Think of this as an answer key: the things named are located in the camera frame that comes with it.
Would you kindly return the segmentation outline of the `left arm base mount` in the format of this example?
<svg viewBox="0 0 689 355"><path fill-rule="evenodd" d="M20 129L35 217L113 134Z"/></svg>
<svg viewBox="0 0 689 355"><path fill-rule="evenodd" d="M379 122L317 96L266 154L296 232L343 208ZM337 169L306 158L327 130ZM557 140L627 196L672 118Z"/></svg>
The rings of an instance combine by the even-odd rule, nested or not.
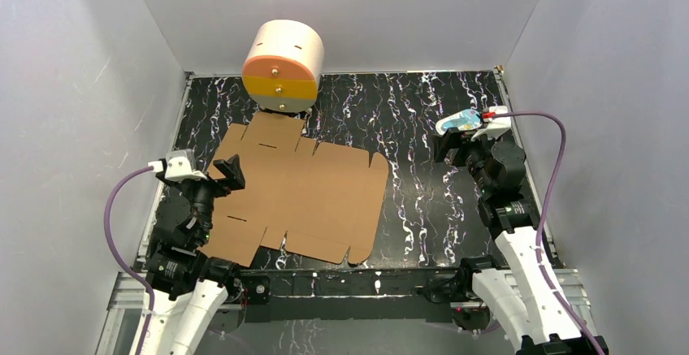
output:
<svg viewBox="0 0 689 355"><path fill-rule="evenodd" d="M271 282L267 276L236 279L227 299L213 315L207 331L228 335L243 323L261 323L269 319Z"/></svg>

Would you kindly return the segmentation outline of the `round pastel drawer cabinet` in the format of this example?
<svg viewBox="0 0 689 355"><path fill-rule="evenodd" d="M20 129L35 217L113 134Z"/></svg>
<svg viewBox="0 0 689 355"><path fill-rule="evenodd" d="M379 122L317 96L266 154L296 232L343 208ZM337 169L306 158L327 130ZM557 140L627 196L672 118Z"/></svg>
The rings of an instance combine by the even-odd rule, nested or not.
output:
<svg viewBox="0 0 689 355"><path fill-rule="evenodd" d="M309 25L273 19L258 30L241 70L248 95L263 110L309 112L315 104L324 45Z"/></svg>

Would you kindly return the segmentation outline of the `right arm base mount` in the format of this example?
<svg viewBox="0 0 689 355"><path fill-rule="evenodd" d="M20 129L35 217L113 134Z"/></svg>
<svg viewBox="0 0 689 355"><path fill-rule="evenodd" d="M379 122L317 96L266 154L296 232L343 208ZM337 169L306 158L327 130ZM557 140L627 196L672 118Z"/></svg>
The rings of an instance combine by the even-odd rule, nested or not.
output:
<svg viewBox="0 0 689 355"><path fill-rule="evenodd" d="M477 336L495 331L498 323L492 323L488 307L472 289L473 274L497 268L496 259L490 255L476 258L463 258L453 276L433 277L418 290L418 294L431 303L466 303L477 301L478 306L452 306L453 322L462 331Z"/></svg>

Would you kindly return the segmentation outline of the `aluminium front rail frame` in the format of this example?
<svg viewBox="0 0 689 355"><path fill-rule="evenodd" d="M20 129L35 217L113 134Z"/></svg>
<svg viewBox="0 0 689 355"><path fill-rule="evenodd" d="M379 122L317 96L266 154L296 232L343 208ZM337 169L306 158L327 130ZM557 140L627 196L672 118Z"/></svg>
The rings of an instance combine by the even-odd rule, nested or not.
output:
<svg viewBox="0 0 689 355"><path fill-rule="evenodd" d="M269 319L261 323L301 320L416 320L451 323L452 306L466 303L431 303L418 294L427 279L453 276L452 268L361 270L244 271L246 276L267 276L271 282ZM556 269L557 280L569 303L592 332L596 332L591 303L575 269ZM143 288L120 274L108 305L96 354L129 354L141 312Z"/></svg>

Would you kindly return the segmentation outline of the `blue white packaged item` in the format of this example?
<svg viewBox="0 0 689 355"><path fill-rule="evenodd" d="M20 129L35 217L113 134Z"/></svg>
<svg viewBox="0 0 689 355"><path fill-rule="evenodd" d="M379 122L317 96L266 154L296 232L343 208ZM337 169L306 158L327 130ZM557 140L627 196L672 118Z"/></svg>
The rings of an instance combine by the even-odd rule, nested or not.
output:
<svg viewBox="0 0 689 355"><path fill-rule="evenodd" d="M460 110L450 116L440 119L435 124L435 131L443 136L450 128L456 128L460 132L474 131L483 126L481 114L475 109Z"/></svg>

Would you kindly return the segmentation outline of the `brown cardboard box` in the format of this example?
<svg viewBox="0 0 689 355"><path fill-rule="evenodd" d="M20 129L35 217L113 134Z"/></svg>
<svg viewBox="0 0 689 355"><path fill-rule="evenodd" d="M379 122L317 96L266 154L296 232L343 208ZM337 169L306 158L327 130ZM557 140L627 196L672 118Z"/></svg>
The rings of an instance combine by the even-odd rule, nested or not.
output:
<svg viewBox="0 0 689 355"><path fill-rule="evenodd" d="M259 247L358 264L370 255L389 165L378 152L317 142L305 122L256 113L231 123L214 159L240 158L245 188L214 201L202 252L248 267Z"/></svg>

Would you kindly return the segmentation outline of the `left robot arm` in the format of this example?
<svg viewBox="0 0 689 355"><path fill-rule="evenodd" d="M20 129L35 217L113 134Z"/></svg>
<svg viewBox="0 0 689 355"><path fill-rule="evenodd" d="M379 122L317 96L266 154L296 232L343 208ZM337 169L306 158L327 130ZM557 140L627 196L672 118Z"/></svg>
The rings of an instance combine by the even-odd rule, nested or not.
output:
<svg viewBox="0 0 689 355"><path fill-rule="evenodd" d="M213 165L219 178L198 170L190 149L148 164L158 180L180 191L189 214L173 230L152 233L132 354L193 354L219 307L246 298L239 266L201 251L210 240L215 200L245 187L239 155Z"/></svg>

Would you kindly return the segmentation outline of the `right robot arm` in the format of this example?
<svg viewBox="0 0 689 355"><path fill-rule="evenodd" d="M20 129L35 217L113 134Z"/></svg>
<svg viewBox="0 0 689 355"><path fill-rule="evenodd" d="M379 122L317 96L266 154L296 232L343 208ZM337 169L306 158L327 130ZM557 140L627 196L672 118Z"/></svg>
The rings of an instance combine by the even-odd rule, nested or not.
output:
<svg viewBox="0 0 689 355"><path fill-rule="evenodd" d="M607 354L566 300L543 249L537 209L522 194L526 154L510 141L474 141L450 128L432 138L435 162L451 150L453 165L464 167L479 188L479 216L507 262L492 256L463 258L444 285L468 301L482 301L503 328L516 354Z"/></svg>

